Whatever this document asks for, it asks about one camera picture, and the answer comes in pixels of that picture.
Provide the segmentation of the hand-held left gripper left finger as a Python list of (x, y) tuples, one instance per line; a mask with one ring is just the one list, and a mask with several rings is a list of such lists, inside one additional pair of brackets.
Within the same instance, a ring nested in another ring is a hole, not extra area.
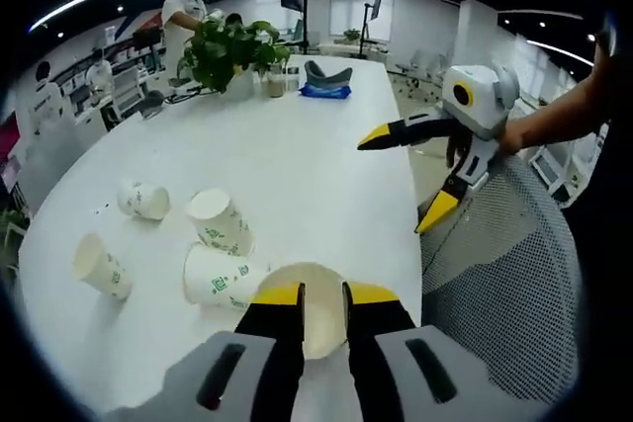
[(108, 421), (289, 421), (304, 370), (305, 286), (259, 292), (232, 331), (172, 365), (158, 394)]

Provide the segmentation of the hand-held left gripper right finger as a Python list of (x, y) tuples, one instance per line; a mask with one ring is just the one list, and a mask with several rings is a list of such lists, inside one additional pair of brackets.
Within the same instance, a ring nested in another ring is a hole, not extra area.
[(366, 421), (537, 421), (543, 405), (492, 383), (486, 363), (432, 325), (417, 327), (399, 298), (343, 283), (349, 367)]

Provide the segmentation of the person's right hand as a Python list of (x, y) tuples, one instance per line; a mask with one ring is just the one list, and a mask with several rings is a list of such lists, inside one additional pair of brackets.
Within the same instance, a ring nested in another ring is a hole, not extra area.
[(509, 121), (497, 137), (499, 153), (504, 157), (514, 155), (524, 148), (533, 146), (537, 138), (538, 131), (530, 118)]

